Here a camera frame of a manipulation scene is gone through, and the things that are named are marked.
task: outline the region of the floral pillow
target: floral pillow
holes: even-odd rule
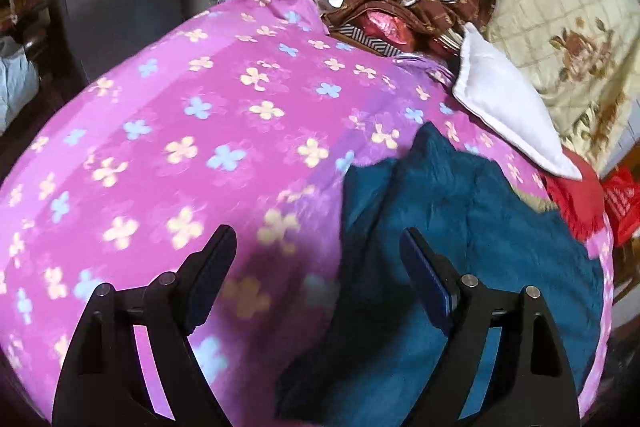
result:
[[[485,36],[536,87],[562,142],[601,170],[640,87],[639,0],[499,0]]]

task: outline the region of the red plastic bag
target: red plastic bag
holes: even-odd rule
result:
[[[626,243],[640,229],[640,183],[621,167],[602,184],[604,206],[613,229],[615,247]]]

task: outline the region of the bed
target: bed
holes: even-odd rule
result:
[[[276,378],[337,298],[344,172],[406,150],[424,121],[547,198],[538,170],[447,94],[446,68],[403,68],[325,31],[310,0],[206,10],[96,80],[21,157],[0,192],[0,344],[44,416],[95,286],[177,269],[226,223],[238,255],[190,341],[231,422],[269,423]],[[611,244],[608,226],[585,244],[604,293],[582,413],[606,355]],[[154,407],[170,415],[137,335]]]

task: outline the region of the blue fleece blanket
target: blue fleece blanket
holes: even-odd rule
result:
[[[457,152],[427,123],[404,158],[347,172],[342,289],[321,342],[278,381],[279,417],[396,427],[411,410],[446,338],[429,323],[400,261],[407,227],[417,227],[458,272],[489,287],[539,287],[581,389],[600,334],[600,264],[588,259],[557,211],[535,213],[497,164]],[[491,331],[463,416],[484,398],[499,335]]]

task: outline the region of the metal bolt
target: metal bolt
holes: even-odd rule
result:
[[[162,286],[168,286],[174,281],[175,281],[174,272],[164,272],[160,274],[160,277],[158,277],[158,282],[161,283]]]
[[[527,286],[527,295],[529,297],[531,297],[532,299],[537,299],[538,297],[540,297],[540,290],[538,288],[536,288],[535,286]]]
[[[111,285],[108,282],[103,282],[95,289],[95,293],[98,297],[104,297],[110,291],[111,291]]]
[[[469,286],[469,288],[475,288],[479,283],[478,277],[471,275],[470,273],[463,275],[461,280],[463,285]]]

